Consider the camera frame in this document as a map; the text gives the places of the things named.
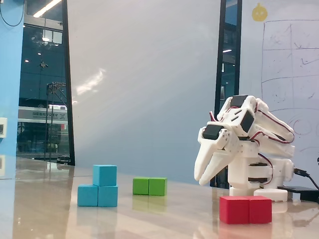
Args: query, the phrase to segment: glossy table surface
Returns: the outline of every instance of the glossy table surface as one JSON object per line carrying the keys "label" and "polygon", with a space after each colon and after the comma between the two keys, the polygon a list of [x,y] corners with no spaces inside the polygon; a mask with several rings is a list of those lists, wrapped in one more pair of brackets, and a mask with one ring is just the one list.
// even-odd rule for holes
{"label": "glossy table surface", "polygon": [[218,197],[228,190],[168,181],[166,197],[133,196],[132,178],[118,175],[117,208],[78,208],[77,186],[92,182],[91,169],[17,159],[15,178],[0,180],[0,238],[319,238],[317,203],[276,203],[271,224],[226,225]]}

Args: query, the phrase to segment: black cable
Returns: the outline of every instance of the black cable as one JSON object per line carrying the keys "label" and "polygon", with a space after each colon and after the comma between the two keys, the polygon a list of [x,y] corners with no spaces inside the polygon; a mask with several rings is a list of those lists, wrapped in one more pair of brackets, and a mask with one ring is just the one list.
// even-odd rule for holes
{"label": "black cable", "polygon": [[295,169],[294,169],[294,173],[297,174],[297,175],[299,175],[299,176],[309,178],[309,179],[312,181],[312,183],[314,184],[314,186],[319,190],[319,186],[317,185],[317,183],[315,183],[315,181],[314,181],[313,178],[310,176],[310,174],[307,173],[307,171],[304,171],[304,170],[295,168]]}
{"label": "black cable", "polygon": [[22,19],[23,19],[23,16],[24,16],[24,1],[23,1],[22,16],[21,16],[21,19],[20,19],[20,21],[19,21],[19,23],[18,23],[17,25],[11,25],[11,24],[7,23],[7,21],[4,19],[4,17],[2,16],[2,12],[1,12],[1,3],[0,3],[0,15],[1,15],[2,20],[3,20],[8,26],[12,26],[12,27],[19,26],[20,23],[22,22]]}

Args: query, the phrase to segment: blue block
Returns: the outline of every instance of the blue block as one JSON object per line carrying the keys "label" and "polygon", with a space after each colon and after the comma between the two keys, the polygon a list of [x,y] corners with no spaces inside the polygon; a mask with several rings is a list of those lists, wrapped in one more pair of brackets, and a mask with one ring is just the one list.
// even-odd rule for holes
{"label": "blue block", "polygon": [[80,185],[78,187],[78,206],[97,207],[98,187],[95,185]]}
{"label": "blue block", "polygon": [[118,206],[118,186],[99,187],[99,207]]}
{"label": "blue block", "polygon": [[93,184],[99,187],[116,186],[116,171],[114,165],[93,165]]}

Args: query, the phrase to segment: green block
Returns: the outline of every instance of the green block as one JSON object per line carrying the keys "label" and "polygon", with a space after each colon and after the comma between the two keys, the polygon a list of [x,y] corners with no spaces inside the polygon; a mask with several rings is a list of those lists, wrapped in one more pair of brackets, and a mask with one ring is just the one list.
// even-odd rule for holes
{"label": "green block", "polygon": [[148,195],[149,194],[149,179],[145,177],[135,177],[133,179],[133,194]]}
{"label": "green block", "polygon": [[167,194],[167,178],[150,178],[149,195],[165,196]]}

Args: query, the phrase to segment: yellow sticker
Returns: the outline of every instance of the yellow sticker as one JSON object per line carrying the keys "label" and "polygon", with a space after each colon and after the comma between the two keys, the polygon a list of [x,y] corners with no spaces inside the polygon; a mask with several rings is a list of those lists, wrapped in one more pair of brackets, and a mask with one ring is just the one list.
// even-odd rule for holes
{"label": "yellow sticker", "polygon": [[266,20],[268,13],[266,8],[259,3],[257,4],[257,7],[254,8],[252,16],[255,21],[264,21]]}

